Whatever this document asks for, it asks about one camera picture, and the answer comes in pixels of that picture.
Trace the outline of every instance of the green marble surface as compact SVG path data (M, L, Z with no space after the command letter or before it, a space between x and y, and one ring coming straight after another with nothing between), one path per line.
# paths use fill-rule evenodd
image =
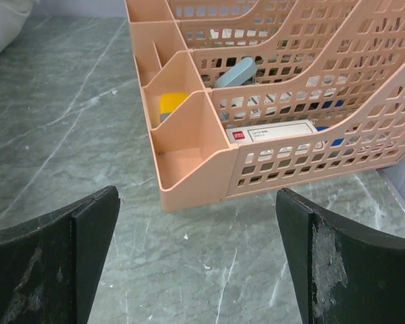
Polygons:
M89 323L300 323L275 192L167 214L124 19L32 18L0 55L0 229L114 184ZM293 187L405 237L375 171Z

